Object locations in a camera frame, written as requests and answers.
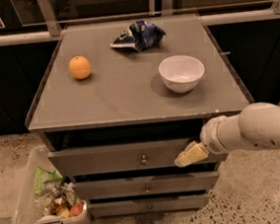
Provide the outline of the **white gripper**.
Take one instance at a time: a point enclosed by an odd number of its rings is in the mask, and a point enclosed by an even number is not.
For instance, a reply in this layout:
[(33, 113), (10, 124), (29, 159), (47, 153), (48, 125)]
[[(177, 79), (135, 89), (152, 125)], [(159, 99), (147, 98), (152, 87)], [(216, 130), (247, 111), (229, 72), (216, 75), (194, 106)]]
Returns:
[(175, 164), (178, 167), (184, 168), (187, 165), (195, 162), (203, 161), (209, 157), (209, 152), (212, 154), (225, 154), (229, 150), (220, 142), (217, 134), (220, 123), (227, 117), (225, 115), (212, 117), (203, 125), (200, 131), (200, 141), (197, 143), (193, 140), (185, 149), (177, 155)]

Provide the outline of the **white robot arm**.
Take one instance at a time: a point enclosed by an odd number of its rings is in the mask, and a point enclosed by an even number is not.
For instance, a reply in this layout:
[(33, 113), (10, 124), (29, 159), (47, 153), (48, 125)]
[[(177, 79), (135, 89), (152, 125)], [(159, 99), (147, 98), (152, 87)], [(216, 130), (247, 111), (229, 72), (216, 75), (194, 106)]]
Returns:
[(280, 107), (265, 102), (252, 103), (240, 114), (212, 117), (199, 135), (199, 143), (192, 141), (177, 155), (178, 167), (204, 161), (209, 154), (280, 149)]

